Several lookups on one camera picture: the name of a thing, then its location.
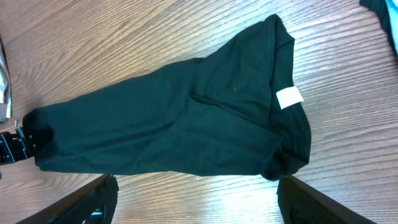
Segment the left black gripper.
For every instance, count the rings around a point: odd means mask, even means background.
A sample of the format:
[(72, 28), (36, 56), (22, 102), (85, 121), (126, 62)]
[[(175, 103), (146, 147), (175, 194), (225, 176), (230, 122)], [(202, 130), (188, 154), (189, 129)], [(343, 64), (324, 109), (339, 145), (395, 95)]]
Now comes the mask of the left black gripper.
[(49, 129), (16, 128), (15, 133), (1, 133), (1, 165), (13, 164), (36, 156), (52, 139)]

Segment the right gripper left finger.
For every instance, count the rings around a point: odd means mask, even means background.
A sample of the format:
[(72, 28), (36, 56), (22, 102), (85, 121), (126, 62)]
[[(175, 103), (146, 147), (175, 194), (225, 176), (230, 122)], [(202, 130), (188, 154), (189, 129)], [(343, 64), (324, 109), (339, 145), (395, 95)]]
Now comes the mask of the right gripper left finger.
[(111, 224), (118, 191), (115, 176), (104, 174), (17, 224)]

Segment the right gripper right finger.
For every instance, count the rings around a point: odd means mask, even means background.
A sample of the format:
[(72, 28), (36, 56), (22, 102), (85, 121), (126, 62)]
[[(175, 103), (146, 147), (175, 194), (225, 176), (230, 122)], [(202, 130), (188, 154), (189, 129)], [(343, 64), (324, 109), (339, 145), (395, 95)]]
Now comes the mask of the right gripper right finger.
[(280, 178), (277, 196), (287, 224), (376, 224), (292, 175)]

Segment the black t-shirt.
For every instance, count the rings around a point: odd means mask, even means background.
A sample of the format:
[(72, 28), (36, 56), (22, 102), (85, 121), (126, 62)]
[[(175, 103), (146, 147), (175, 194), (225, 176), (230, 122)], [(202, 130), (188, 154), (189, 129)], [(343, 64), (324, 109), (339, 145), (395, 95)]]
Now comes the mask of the black t-shirt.
[(42, 171), (277, 180), (310, 158), (302, 105), (277, 97), (294, 84), (293, 59), (294, 38), (271, 15), (205, 58), (36, 108), (22, 125)]

